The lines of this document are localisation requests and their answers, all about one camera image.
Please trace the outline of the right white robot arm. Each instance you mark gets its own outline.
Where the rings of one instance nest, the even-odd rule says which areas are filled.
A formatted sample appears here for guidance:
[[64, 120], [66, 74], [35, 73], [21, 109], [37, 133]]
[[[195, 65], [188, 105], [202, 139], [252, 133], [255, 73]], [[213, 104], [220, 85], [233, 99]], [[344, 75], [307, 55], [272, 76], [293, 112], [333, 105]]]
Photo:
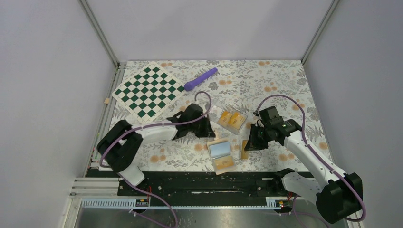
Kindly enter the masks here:
[[304, 125], [296, 121], [284, 120], [274, 106], [255, 111], [261, 123], [250, 127], [246, 151], [268, 148], [269, 142], [276, 141], [290, 150], [304, 164], [313, 179], [302, 177], [293, 169], [287, 168], [276, 173], [272, 183], [273, 191], [280, 196], [295, 193], [316, 205], [322, 218], [334, 224], [350, 215], [362, 211], [362, 179], [356, 174], [346, 173], [332, 163], [307, 140]]

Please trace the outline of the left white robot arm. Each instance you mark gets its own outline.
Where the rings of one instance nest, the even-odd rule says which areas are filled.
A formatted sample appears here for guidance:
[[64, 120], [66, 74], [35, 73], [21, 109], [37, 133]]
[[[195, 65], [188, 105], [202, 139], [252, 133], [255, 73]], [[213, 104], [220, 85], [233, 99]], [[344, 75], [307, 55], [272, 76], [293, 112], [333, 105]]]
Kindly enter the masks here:
[[134, 163], [140, 146], [165, 140], [176, 140], [193, 133], [198, 138], [214, 138], [209, 116], [197, 104], [190, 104], [184, 111], [159, 123], [134, 127], [121, 120], [104, 136], [96, 146], [101, 162], [129, 183], [135, 195], [147, 191], [145, 176]]

